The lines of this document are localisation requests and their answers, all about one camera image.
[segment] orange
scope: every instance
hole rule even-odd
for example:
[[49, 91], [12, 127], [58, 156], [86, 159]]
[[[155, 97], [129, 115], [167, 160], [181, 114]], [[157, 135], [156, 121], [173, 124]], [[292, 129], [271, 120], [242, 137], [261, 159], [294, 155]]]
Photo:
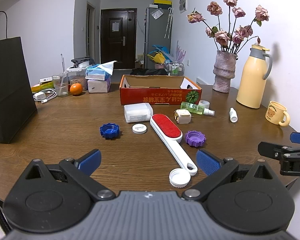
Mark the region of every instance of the orange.
[[75, 83], [70, 87], [70, 93], [74, 96], [80, 95], [82, 93], [82, 85], [80, 83]]

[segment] white adapter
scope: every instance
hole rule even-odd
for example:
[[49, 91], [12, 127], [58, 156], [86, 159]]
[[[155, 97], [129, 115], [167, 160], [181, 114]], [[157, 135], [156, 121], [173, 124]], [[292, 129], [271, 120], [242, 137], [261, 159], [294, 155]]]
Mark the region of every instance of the white adapter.
[[34, 94], [34, 99], [38, 100], [38, 101], [44, 100], [44, 99], [46, 99], [46, 94], [43, 92], [38, 92], [38, 93]]

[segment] yellow thermos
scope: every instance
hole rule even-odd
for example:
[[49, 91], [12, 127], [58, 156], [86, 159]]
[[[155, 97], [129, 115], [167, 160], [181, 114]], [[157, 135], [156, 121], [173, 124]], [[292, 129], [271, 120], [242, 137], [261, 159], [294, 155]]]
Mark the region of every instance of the yellow thermos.
[[[243, 67], [237, 101], [244, 106], [260, 107], [266, 79], [272, 68], [272, 57], [266, 51], [270, 50], [252, 45], [250, 56]], [[266, 57], [269, 58], [269, 67], [266, 64]]]

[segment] orange cardboard box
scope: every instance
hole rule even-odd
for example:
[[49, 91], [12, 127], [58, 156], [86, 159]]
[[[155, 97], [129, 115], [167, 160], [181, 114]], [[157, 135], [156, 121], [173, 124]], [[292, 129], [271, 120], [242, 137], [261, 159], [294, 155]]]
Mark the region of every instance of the orange cardboard box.
[[198, 104], [202, 89], [186, 77], [123, 75], [120, 83], [122, 105], [138, 103], [181, 105]]

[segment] wall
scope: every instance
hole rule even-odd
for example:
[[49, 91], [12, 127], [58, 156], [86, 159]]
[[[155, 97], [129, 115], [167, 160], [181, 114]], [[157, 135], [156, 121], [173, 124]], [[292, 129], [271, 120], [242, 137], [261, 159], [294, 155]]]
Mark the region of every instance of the wall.
[[100, 29], [97, 29], [97, 25], [100, 22], [100, 0], [75, 0], [73, 29], [74, 57], [86, 56], [87, 2], [95, 8], [95, 60], [98, 63]]
[[[192, 80], [200, 77], [207, 84], [213, 84], [215, 75], [212, 70], [216, 46], [213, 40], [207, 37], [204, 23], [190, 24], [186, 15], [196, 8], [207, 19], [207, 23], [214, 26], [218, 23], [218, 18], [210, 15], [206, 9], [211, 1], [216, 1], [223, 9], [220, 17], [221, 27], [228, 30], [227, 5], [223, 0], [188, 0], [188, 11], [180, 14], [179, 0], [172, 1], [175, 10], [172, 51], [175, 51], [179, 40], [181, 48], [187, 51], [184, 63], [187, 59], [191, 60], [191, 65], [185, 68], [185, 75]], [[242, 7], [246, 16], [239, 18], [237, 25], [249, 25], [259, 4], [269, 11], [270, 19], [263, 22], [262, 27], [256, 23], [252, 25], [254, 36], [260, 36], [261, 45], [269, 48], [274, 58], [262, 104], [268, 106], [270, 100], [275, 100], [285, 105], [291, 115], [290, 125], [300, 131], [300, 6], [295, 6], [296, 1], [300, 4], [300, 0], [238, 0], [237, 6]], [[238, 88], [240, 85], [242, 68], [253, 43], [255, 41], [251, 40], [239, 53], [236, 77], [231, 82], [233, 87]]]
[[[30, 84], [62, 72], [74, 58], [74, 0], [20, 0], [7, 11], [8, 38], [21, 36]], [[5, 16], [0, 14], [0, 39]]]
[[114, 8], [137, 8], [137, 43], [136, 43], [136, 58], [138, 54], [144, 53], [145, 44], [145, 15], [146, 8], [152, 0], [101, 0], [101, 9]]

